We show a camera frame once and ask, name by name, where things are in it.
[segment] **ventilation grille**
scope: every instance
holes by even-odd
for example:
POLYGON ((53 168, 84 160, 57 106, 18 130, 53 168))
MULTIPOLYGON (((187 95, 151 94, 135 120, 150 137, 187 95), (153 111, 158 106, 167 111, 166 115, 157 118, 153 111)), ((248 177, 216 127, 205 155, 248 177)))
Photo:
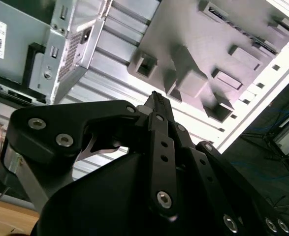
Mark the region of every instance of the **ventilation grille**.
POLYGON ((83 32, 81 31, 77 34, 74 34, 71 38, 70 45, 68 48, 68 53, 65 58, 65 64, 64 66, 61 67, 60 72, 59 72, 59 81, 61 81, 65 77, 65 75, 68 72, 70 72, 70 70, 74 67, 73 62, 75 58, 75 53, 81 41, 82 33, 83 32))

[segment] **bolt hole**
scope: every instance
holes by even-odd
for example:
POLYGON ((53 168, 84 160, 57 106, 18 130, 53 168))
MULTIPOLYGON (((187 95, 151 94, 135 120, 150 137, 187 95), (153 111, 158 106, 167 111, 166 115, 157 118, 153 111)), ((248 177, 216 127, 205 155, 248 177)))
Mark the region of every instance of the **bolt hole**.
POLYGON ((167 162, 167 161, 168 161, 168 158, 167 158, 166 156, 164 156, 164 155, 161 156, 161 159, 162 159, 162 161, 164 161, 164 162, 167 162))
POLYGON ((51 75, 49 72, 45 72, 44 77, 48 80, 48 79, 50 79, 51 75))
POLYGON ((61 138, 61 141, 67 143, 67 142, 69 142, 69 139, 66 138, 66 137, 62 137, 62 138, 61 138))
POLYGON ((42 123, 40 121, 34 121, 33 125, 35 126, 42 126, 42 123))
POLYGON ((206 163, 205 163, 205 161, 204 161, 204 160, 200 159, 200 162, 201 162, 201 164, 202 164, 202 165, 204 165, 204 166, 205 166, 205 164, 206 164, 206 163))
POLYGON ((161 144, 163 147, 168 147, 167 143, 165 143, 165 142, 161 142, 161 144))

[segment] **silver screw head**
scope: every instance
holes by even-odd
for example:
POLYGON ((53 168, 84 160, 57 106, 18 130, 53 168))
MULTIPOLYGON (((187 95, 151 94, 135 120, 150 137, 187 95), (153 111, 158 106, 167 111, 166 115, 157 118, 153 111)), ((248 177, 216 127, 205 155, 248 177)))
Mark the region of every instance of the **silver screw head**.
POLYGON ((265 219, 267 226, 272 232, 277 232, 277 227, 272 223, 272 221, 268 218, 265 219))
POLYGON ((284 232, 289 233, 288 227, 286 226, 285 223, 283 223, 282 220, 278 219, 278 224, 279 224, 280 228, 281 228, 284 232))
POLYGON ((50 74, 50 72, 48 72, 48 71, 44 72, 44 77, 45 77, 45 79, 47 79, 47 80, 51 80, 51 74, 50 74))
POLYGON ((210 144, 205 144, 204 145, 206 149, 208 149, 209 151, 212 151, 212 147, 210 144))
POLYGON ((63 147, 70 147, 73 144, 73 138, 68 134, 59 134, 56 137, 56 142, 58 145, 63 147))
POLYGON ((181 130, 183 132, 185 131, 185 128, 182 125, 178 125, 177 127, 179 128, 179 130, 181 130))
POLYGON ((156 118, 159 119, 160 121, 163 121, 163 120, 164 120, 164 118, 161 117, 160 115, 156 115, 156 118))
POLYGON ((225 214, 223 216, 223 220, 224 220, 224 223, 228 227, 229 230, 231 230, 234 234, 238 232, 237 224, 229 215, 225 214))
POLYGON ((163 191, 158 192, 157 199, 159 204, 165 209, 169 209, 172 206, 172 199, 163 191))
POLYGON ((135 113, 135 109, 132 107, 127 107, 127 110, 130 111, 131 113, 135 113))
POLYGON ((46 127, 46 122, 39 118, 32 118, 28 121, 28 126, 32 129, 40 130, 46 127))

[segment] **blue cable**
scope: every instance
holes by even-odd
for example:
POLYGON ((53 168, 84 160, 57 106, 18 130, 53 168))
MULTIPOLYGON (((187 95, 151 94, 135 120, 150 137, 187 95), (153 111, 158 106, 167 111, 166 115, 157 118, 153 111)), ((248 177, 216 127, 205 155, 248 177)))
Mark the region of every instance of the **blue cable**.
POLYGON ((260 179, 262 180, 280 180, 289 177, 289 175, 286 176, 279 176, 279 177, 268 177, 265 174, 262 174, 259 172, 255 167, 251 166, 250 164, 247 164, 245 162, 231 162, 233 166, 240 166, 245 167, 246 169, 252 170, 260 179))

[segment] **rectangular slot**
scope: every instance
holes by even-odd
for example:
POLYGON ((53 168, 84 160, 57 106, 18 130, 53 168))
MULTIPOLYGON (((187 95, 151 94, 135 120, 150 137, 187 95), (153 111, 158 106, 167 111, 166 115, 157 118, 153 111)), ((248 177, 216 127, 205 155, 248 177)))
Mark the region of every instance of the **rectangular slot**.
POLYGON ((239 90, 243 84, 239 81, 237 81, 236 79, 234 79, 233 77, 225 74, 224 72, 216 69, 213 74, 212 77, 214 79, 218 79, 220 81, 222 81, 223 83, 225 83, 226 85, 232 87, 233 89, 239 90))
POLYGON ((256 84, 256 86, 257 86, 258 88, 263 88, 263 87, 264 87, 264 85, 263 85, 262 83, 258 83, 258 84, 256 84))
POLYGON ((157 67, 157 60, 149 55, 142 54, 136 66, 136 72, 150 78, 157 67))
POLYGON ((280 66, 278 66, 278 65, 273 65, 272 69, 278 71, 278 70, 280 69, 280 66))
POLYGON ((65 7, 64 5, 62 5, 61 13, 60 13, 60 19, 62 19, 62 20, 66 19, 67 11, 68 11, 68 8, 65 7))
POLYGON ((54 46, 51 46, 50 56, 51 56, 52 58, 57 58, 57 56, 58 56, 58 51, 59 51, 58 48, 56 48, 56 47, 54 47, 54 46))
POLYGON ((242 100, 243 103, 245 103, 246 105, 250 104, 250 101, 247 99, 242 100))
POLYGON ((233 46, 229 51, 229 54, 254 71, 257 71, 262 65, 261 61, 240 47, 233 46))
POLYGON ((7 92, 7 94, 9 94, 9 95, 11 95, 13 97, 19 98, 19 99, 21 99, 21 100, 23 100, 25 102, 32 103, 32 100, 29 97, 25 97, 23 95, 20 95, 19 93, 16 93, 16 92, 14 92, 12 90, 9 90, 7 92))

